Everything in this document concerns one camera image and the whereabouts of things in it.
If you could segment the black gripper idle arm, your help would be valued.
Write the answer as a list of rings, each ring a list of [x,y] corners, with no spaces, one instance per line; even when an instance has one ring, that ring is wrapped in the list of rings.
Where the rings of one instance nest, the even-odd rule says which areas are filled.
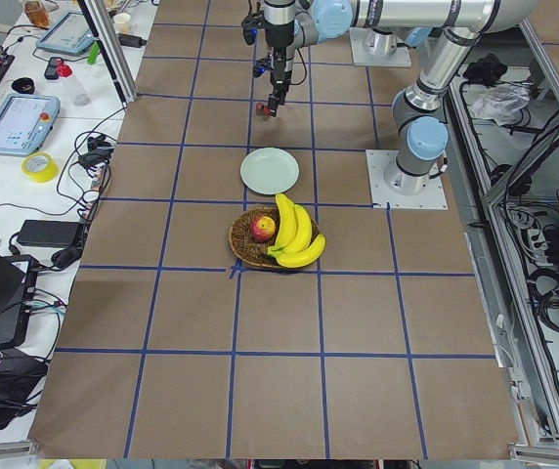
[[[273,48],[287,48],[293,41],[293,0],[264,1],[266,42]]]

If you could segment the black gripper working arm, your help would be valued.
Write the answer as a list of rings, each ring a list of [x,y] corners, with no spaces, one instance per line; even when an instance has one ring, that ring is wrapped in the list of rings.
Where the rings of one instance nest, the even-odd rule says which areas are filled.
[[[293,70],[293,51],[287,48],[271,48],[267,54],[257,59],[252,66],[255,78],[261,77],[265,72],[270,74],[272,91],[269,94],[265,114],[276,117],[280,99],[284,98],[289,90]]]

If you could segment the silver robot arm near plate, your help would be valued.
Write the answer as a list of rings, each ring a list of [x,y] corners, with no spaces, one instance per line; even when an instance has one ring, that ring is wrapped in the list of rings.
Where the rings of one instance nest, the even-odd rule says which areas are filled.
[[[534,1],[261,1],[255,25],[265,32],[273,91],[264,114],[274,116],[285,102],[293,58],[301,48],[338,38],[352,28],[398,33],[405,42],[425,28],[442,33],[415,82],[393,102],[401,147],[386,166],[386,185],[402,195],[420,193],[443,155],[449,132],[435,117],[452,79],[485,33],[524,20]]]

